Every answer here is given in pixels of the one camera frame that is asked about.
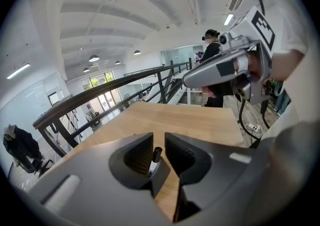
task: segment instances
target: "ceiling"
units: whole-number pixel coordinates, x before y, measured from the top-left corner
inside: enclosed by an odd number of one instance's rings
[[[167,27],[221,27],[230,0],[63,0],[60,43],[66,68],[89,57],[123,58],[152,32]]]

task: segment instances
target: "wooden table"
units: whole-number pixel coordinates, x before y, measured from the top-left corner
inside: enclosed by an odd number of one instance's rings
[[[171,172],[155,200],[172,219],[178,196],[179,178],[166,158],[165,132],[180,133],[200,140],[239,145],[243,138],[230,108],[206,108],[136,102],[69,152],[62,161],[88,147],[133,134],[153,132],[153,146],[163,148],[162,157]]]

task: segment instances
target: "staircase railing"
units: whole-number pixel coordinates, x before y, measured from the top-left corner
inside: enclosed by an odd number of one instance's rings
[[[170,65],[170,66],[162,66],[158,68],[153,68],[149,70],[145,70],[142,72],[137,72],[119,79],[115,79],[113,81],[107,82],[105,84],[102,84],[100,86],[96,86],[92,89],[86,90],[84,92],[81,92],[75,96],[69,96],[66,99],[60,101],[53,107],[51,107],[48,111],[46,111],[42,116],[40,116],[34,123],[33,126],[35,129],[39,130],[40,134],[44,137],[46,142],[50,145],[50,147],[60,156],[63,157],[66,155],[66,152],[60,147],[59,143],[53,138],[53,136],[48,132],[47,127],[51,127],[54,125],[55,129],[59,134],[67,141],[67,143],[72,147],[75,148],[79,144],[79,139],[76,138],[78,135],[81,135],[82,132],[84,132],[87,128],[91,127],[93,124],[95,124],[97,121],[101,120],[103,117],[110,114],[112,111],[114,111],[117,108],[122,107],[123,105],[127,104],[128,101],[133,99],[134,97],[138,96],[139,94],[151,89],[153,86],[159,84],[159,91],[156,92],[152,97],[148,98],[146,102],[150,101],[152,98],[154,98],[159,93],[161,94],[161,98],[158,101],[158,103],[167,103],[169,99],[167,99],[167,96],[173,96],[175,92],[178,91],[178,89],[182,85],[182,81],[180,80],[177,84],[175,84],[174,88],[171,88],[170,91],[165,93],[165,88],[167,88],[169,85],[173,84],[173,81],[170,83],[166,83],[165,86],[163,86],[163,81],[168,78],[173,78],[178,73],[181,73],[184,69],[192,69],[192,60],[189,58],[188,62]],[[162,78],[161,72],[170,70],[170,73],[167,77]],[[134,82],[136,80],[151,76],[151,75],[157,75],[158,81],[156,83],[153,83],[149,85],[148,87],[144,88],[141,91],[138,91],[131,95],[130,97],[125,98],[121,102],[116,103],[113,107],[109,108],[108,110],[102,112],[97,117],[89,121],[88,123],[84,124],[83,126],[79,127],[78,129],[75,128],[73,133],[69,133],[69,131],[64,127],[62,122],[60,121],[60,118],[68,115],[71,111],[74,111],[77,107],[83,105],[84,103],[98,97],[99,95],[106,93],[108,91],[112,91],[116,88],[119,88],[123,85],[129,84],[131,82]]]

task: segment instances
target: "floor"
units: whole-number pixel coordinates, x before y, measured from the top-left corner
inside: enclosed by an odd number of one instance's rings
[[[194,105],[202,105],[207,102],[207,97],[205,94],[202,94],[201,92],[194,92],[191,93],[191,104]],[[180,103],[187,104],[187,93],[181,98]],[[223,106],[227,108],[231,108],[234,112],[234,116],[238,120],[239,118],[239,109],[241,106],[241,103],[237,101],[237,99],[234,96],[225,96],[223,101]],[[254,125],[257,125],[257,121],[259,125],[261,126],[263,132],[266,132],[267,128],[264,125],[262,121],[262,117],[260,115],[260,104],[257,105],[250,105],[248,102],[245,104],[243,114],[242,114],[242,120],[244,124],[252,123]],[[276,112],[273,110],[274,104],[272,102],[269,103],[268,109],[265,114],[265,118],[267,123],[271,126],[277,119],[278,116]],[[116,109],[106,117],[104,117],[100,123],[93,129],[93,131],[98,130],[101,128],[104,124],[115,118],[117,115],[120,114],[120,111]],[[241,130],[243,135],[243,144],[242,147],[249,147],[251,144],[251,137],[245,133],[244,130]],[[59,137],[59,141],[61,144],[61,147],[67,151],[68,150],[68,144],[67,142]],[[56,155],[56,153],[50,148],[50,146],[47,144],[47,142],[41,137],[38,140],[40,152],[45,158],[49,158],[53,160],[54,162],[57,162],[60,157]],[[32,185],[36,182],[38,179],[39,174],[28,174],[26,173],[20,166],[15,167],[14,165],[11,167],[10,173],[9,173],[9,181],[14,185],[21,189],[24,189],[28,191]]]
[[[207,102],[207,96],[206,94],[202,94],[201,92],[191,92],[191,104],[193,105],[203,105]],[[187,93],[184,94],[184,96],[181,98],[180,103],[187,104]],[[265,113],[265,120],[268,123],[269,126],[272,126],[274,122],[279,118],[277,113],[273,110],[273,107],[275,106],[273,100],[269,101],[268,108]],[[238,101],[235,96],[224,96],[223,98],[223,107],[231,108],[235,118],[239,119],[239,111],[241,107],[241,102]],[[244,105],[243,113],[242,113],[242,121],[243,124],[259,124],[262,128],[263,133],[267,131],[267,127],[265,126],[262,116],[260,114],[260,108],[261,104],[251,105],[249,102],[246,102]],[[254,139],[251,138],[240,126],[241,133],[243,135],[243,144],[242,147],[249,147],[252,142],[254,142]]]

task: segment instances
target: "black pen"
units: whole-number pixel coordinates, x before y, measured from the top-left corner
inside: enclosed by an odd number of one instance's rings
[[[162,152],[162,148],[160,148],[160,147],[156,147],[154,149],[154,152],[152,155],[152,161],[151,161],[151,164],[149,167],[148,177],[150,177],[152,175],[152,173],[154,172],[154,170],[156,169],[156,167],[160,161],[161,152]]]

